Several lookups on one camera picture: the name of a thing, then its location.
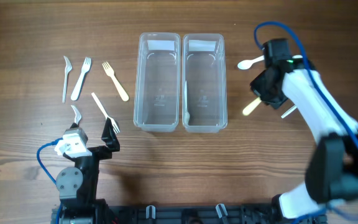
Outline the white small spoon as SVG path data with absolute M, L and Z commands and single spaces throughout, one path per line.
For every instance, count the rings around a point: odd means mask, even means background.
M 284 114 L 281 115 L 281 118 L 285 118 L 287 117 L 289 114 L 291 114 L 292 112 L 294 112 L 297 109 L 296 105 L 293 105 L 290 109 L 288 109 L 286 112 L 284 112 Z

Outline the white thick-handled spoon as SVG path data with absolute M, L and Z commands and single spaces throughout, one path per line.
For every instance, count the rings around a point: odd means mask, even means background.
M 237 64 L 237 67 L 240 70 L 248 70 L 248 69 L 250 69 L 251 66 L 253 66 L 253 64 L 255 64 L 257 62 L 261 62 L 263 60 L 264 60 L 264 56 L 261 55 L 257 58 L 251 59 L 251 60 L 243 60 Z

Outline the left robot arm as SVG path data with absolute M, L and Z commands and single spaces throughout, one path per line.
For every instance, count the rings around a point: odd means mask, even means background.
M 52 212 L 52 223 L 119 223 L 106 201 L 96 198 L 99 162 L 111 159 L 113 152 L 120 151 L 118 133 L 119 128 L 112 118 L 105 121 L 102 146 L 87 147 L 88 137 L 76 123 L 64 132 L 55 151 L 74 162 L 74 166 L 57 175 L 60 206 Z

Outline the yellow plastic spoon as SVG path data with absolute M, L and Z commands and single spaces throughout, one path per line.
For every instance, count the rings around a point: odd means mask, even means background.
M 258 97 L 256 98 L 254 101 L 252 101 L 251 103 L 249 103 L 243 110 L 242 110 L 242 114 L 244 116 L 248 116 L 251 114 L 251 112 L 253 112 L 253 110 L 256 109 L 256 107 L 259 106 L 259 104 L 261 103 L 261 99 Z

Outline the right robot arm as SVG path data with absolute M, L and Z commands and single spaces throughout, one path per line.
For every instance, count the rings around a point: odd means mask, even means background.
M 250 89 L 267 105 L 291 100 L 316 143 L 304 181 L 273 200 L 277 218 L 298 222 L 330 210 L 358 221 L 358 122 L 338 105 L 318 71 L 295 64 L 272 66 Z

